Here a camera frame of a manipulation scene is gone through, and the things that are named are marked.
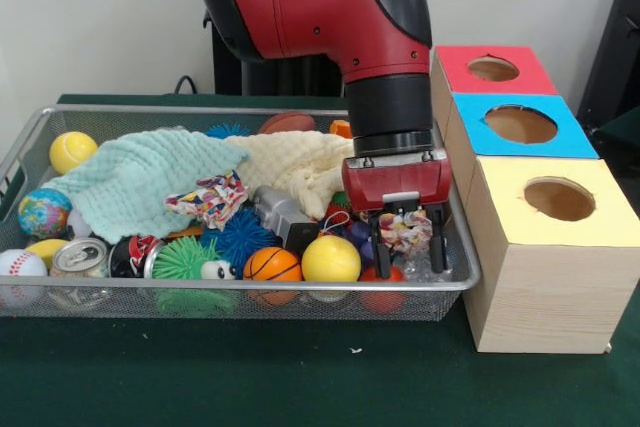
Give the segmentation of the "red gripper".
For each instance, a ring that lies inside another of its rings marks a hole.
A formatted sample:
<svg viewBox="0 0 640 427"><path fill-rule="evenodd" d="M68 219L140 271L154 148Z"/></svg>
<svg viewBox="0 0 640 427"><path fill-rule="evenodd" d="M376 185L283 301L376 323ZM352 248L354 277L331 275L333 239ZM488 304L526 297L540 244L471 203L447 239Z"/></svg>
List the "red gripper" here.
<svg viewBox="0 0 640 427"><path fill-rule="evenodd" d="M441 205L449 198L452 168L447 156L424 160L422 155L351 157L343 161L342 180L356 212L389 210L392 205L411 203L411 210L426 206L431 221L429 241L434 273L447 269L444 216ZM379 212L369 218L376 275L391 277L389 249L382 237Z"/></svg>

